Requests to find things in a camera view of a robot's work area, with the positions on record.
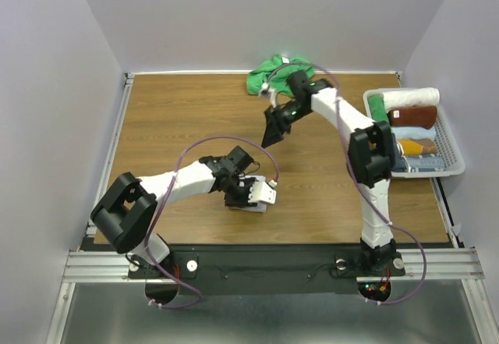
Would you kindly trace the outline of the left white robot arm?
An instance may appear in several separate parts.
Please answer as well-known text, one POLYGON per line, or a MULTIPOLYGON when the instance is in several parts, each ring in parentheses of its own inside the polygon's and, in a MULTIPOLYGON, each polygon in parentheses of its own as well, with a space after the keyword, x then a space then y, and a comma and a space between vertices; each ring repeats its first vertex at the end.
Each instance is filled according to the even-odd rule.
POLYGON ((90 213, 90 219, 117 254, 132 254, 146 262, 155 276, 176 273, 172 252, 154 233, 151 222, 166 204, 205 193, 222 192, 225 206, 260 212, 266 206, 250 202, 250 188, 258 182, 243 173, 254 159, 241 147, 224 156, 205 156, 181 168, 155 176, 121 174, 90 213))

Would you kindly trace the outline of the rolled green towel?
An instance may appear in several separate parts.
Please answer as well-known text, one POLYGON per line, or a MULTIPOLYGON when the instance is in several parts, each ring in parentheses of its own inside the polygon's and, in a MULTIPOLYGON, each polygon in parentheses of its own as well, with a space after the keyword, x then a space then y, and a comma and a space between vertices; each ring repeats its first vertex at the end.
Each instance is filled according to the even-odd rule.
POLYGON ((375 122, 386 122, 390 124, 390 120, 384 106, 383 96, 380 94, 375 94, 368 97, 368 105, 370 109, 370 117, 375 122))

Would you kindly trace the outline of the white plastic basket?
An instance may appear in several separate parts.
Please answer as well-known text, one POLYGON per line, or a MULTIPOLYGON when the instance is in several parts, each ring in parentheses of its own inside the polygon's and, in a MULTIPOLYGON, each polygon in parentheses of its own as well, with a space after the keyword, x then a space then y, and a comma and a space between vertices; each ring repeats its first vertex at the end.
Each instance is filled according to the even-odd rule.
MULTIPOLYGON (((390 90, 409 90, 409 89, 419 89, 419 88, 381 88, 368 90, 363 95, 363 101, 366 108, 366 113, 370 117, 370 109, 368 105, 368 97, 380 94, 384 91, 390 90)), ((437 121, 434 124, 435 130, 437 132, 434 143, 437 145, 438 153, 443 157, 445 162, 445 170, 443 172, 393 172, 392 175, 397 178, 437 178, 437 177, 448 177, 456 176, 465 171, 465 162, 462 154, 458 148, 457 142, 452 134, 451 128, 448 125, 448 121, 445 118, 443 108, 440 103, 436 106, 438 110, 437 121)))

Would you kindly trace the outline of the rolled orange patterned towel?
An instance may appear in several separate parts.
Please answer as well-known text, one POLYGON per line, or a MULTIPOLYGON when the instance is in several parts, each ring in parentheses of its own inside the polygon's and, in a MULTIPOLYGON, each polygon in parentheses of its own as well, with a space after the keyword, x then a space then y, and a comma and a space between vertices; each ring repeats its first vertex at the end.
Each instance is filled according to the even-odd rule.
POLYGON ((436 154, 437 145, 431 139, 399 140, 398 145, 404 155, 436 154))

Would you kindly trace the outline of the rolled white towel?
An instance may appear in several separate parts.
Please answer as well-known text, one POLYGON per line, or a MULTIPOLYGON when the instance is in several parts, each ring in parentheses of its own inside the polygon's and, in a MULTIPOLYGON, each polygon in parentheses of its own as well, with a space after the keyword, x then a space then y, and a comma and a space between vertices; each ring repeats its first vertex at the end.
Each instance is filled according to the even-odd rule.
POLYGON ((437 106, 441 99, 440 91, 433 87, 384 91, 382 97, 387 111, 396 108, 437 106))

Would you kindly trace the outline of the rolled light blue towel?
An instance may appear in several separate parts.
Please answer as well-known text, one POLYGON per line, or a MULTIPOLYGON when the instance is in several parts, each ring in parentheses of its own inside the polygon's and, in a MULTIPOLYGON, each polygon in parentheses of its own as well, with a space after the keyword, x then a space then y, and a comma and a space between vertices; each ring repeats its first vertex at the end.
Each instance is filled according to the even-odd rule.
POLYGON ((425 129, 418 126, 396 126, 391 128, 391 132, 397 140, 435 140, 437 132, 435 127, 425 129))

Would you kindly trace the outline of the rolled dark blue towel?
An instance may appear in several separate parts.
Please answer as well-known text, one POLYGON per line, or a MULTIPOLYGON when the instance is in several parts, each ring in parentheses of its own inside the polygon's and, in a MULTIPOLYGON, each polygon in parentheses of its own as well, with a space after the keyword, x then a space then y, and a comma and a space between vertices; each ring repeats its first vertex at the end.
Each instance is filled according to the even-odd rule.
POLYGON ((397 154, 393 172, 443 172, 445 170, 444 159, 438 151, 436 154, 404 155, 398 145, 398 140, 395 141, 395 151, 397 154))

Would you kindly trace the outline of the light blue towel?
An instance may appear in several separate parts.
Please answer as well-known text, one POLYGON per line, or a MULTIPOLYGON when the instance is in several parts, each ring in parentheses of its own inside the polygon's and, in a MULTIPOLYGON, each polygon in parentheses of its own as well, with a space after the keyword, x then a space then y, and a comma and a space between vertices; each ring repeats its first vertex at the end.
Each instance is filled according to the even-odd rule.
MULTIPOLYGON (((263 182, 266 180, 264 176, 255 176, 255 175, 248 176, 248 179, 255 179, 257 182, 263 182)), ((232 207, 232 210, 264 213, 267 210, 267 204, 259 202, 257 203, 256 206, 232 207)))
POLYGON ((437 132, 435 127, 425 129, 418 126, 396 126, 391 128, 391 132, 397 140, 435 140, 437 132))

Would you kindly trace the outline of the rolled brown towel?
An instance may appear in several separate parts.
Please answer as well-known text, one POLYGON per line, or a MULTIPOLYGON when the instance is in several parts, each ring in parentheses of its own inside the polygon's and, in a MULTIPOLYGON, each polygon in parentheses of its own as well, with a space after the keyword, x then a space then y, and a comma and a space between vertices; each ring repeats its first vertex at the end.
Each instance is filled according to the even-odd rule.
POLYGON ((438 110, 436 106, 413 106, 395 108, 388 112, 392 126, 413 126, 430 129, 437 121, 438 110))

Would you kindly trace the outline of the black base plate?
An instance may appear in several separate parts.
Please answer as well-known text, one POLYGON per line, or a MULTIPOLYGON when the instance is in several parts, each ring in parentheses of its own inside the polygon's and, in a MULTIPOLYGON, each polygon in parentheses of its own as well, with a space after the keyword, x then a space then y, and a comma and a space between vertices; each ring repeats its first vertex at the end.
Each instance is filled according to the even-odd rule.
POLYGON ((130 255, 129 278, 144 280, 156 300, 175 295, 235 296, 307 293, 357 294, 389 289, 405 275, 392 245, 371 250, 358 244, 302 246, 175 246, 159 264, 130 255))

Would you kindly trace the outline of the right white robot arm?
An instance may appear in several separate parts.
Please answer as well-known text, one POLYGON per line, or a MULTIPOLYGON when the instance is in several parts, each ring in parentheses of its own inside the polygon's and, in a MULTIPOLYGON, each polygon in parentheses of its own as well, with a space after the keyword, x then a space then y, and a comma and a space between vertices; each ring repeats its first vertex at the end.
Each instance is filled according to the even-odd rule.
POLYGON ((284 140, 292 124, 312 112, 326 119, 340 136, 347 169, 361 195, 363 227, 358 267, 376 274, 395 258, 396 242, 388 213, 388 191, 395 152, 387 122, 374 122, 341 95, 338 81, 309 80, 303 70, 287 79, 293 99, 280 105, 278 92, 265 81, 258 92, 271 105, 264 111, 266 128, 261 147, 284 140))

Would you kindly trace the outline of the green towel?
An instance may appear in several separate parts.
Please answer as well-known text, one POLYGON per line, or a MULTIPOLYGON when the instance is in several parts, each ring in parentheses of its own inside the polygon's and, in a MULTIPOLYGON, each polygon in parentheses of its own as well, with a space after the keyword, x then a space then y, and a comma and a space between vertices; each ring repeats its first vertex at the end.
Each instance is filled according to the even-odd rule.
POLYGON ((302 58, 287 58, 282 55, 274 55, 265 60, 255 70, 248 73, 246 77, 246 88, 248 94, 258 95, 264 82, 270 79, 270 85, 279 94, 293 98, 292 91, 288 85, 288 77, 295 72, 303 70, 308 79, 315 74, 315 69, 309 62, 302 58))
POLYGON ((375 94, 368 97, 368 105, 370 109, 370 117, 375 122, 386 122, 390 124, 390 120, 384 106, 383 96, 380 94, 375 94))

